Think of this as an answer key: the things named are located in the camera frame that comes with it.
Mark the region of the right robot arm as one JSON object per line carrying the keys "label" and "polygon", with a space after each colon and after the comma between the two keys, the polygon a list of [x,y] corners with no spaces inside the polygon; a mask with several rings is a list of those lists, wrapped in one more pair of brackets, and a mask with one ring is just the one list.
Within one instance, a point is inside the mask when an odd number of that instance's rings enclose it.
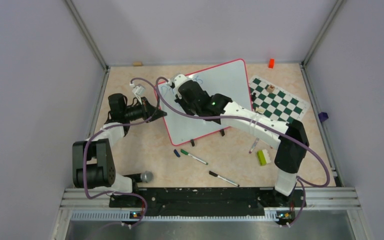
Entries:
{"label": "right robot arm", "polygon": [[298,171],[309,150],[308,138],[300,121],[273,120],[223,94],[209,95],[197,82],[184,75],[178,75],[167,84],[184,116],[242,130],[275,149],[274,163],[278,175],[273,200],[279,206],[287,206],[293,200]]}

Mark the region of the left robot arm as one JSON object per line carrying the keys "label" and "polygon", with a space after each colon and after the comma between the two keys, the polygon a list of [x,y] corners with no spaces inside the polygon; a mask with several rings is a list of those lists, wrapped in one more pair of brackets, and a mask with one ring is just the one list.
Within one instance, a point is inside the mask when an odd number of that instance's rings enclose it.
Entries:
{"label": "left robot arm", "polygon": [[110,110],[102,128],[92,137],[72,145],[72,178],[76,188],[119,192],[129,207],[140,202],[134,181],[116,172],[112,147],[124,138],[135,121],[149,123],[167,113],[149,103],[146,97],[127,103],[127,97],[115,93],[108,97]]}

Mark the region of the white board with pink frame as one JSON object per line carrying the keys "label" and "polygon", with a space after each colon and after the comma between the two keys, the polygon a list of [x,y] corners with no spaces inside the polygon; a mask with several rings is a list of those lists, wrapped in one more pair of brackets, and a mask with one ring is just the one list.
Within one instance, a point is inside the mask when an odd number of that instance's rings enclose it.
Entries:
{"label": "white board with pink frame", "polygon": [[[186,76],[197,82],[210,96],[222,94],[245,109],[252,109],[248,74],[243,59],[235,59],[208,67],[186,74]],[[174,146],[189,143],[191,140],[217,133],[226,128],[213,121],[193,119],[177,114],[169,109],[162,100],[160,109],[167,113],[163,120],[170,142]]]}

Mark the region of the blue marker cap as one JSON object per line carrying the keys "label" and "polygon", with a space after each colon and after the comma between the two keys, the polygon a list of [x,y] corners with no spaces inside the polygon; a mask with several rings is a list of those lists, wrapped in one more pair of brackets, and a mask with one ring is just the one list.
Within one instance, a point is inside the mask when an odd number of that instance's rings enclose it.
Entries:
{"label": "blue marker cap", "polygon": [[179,152],[178,152],[176,149],[174,149],[173,152],[174,152],[174,154],[175,154],[178,158],[181,157],[180,154],[179,154]]}

